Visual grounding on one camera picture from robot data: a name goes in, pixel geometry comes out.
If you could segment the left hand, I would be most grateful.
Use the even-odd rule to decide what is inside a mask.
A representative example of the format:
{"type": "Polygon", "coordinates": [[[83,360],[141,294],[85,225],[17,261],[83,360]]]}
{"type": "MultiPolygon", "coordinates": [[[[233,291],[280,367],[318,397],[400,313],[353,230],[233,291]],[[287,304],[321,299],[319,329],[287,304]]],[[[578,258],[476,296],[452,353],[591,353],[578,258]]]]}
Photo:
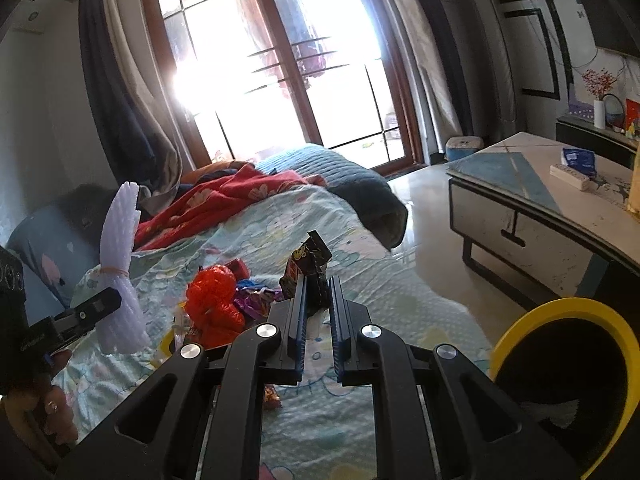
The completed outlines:
{"type": "Polygon", "coordinates": [[[56,445],[74,444],[78,439],[74,413],[65,393],[52,384],[52,378],[64,370],[71,356],[68,349],[56,352],[49,373],[34,378],[26,389],[12,390],[1,400],[14,434],[48,466],[60,461],[48,437],[56,445]]]}

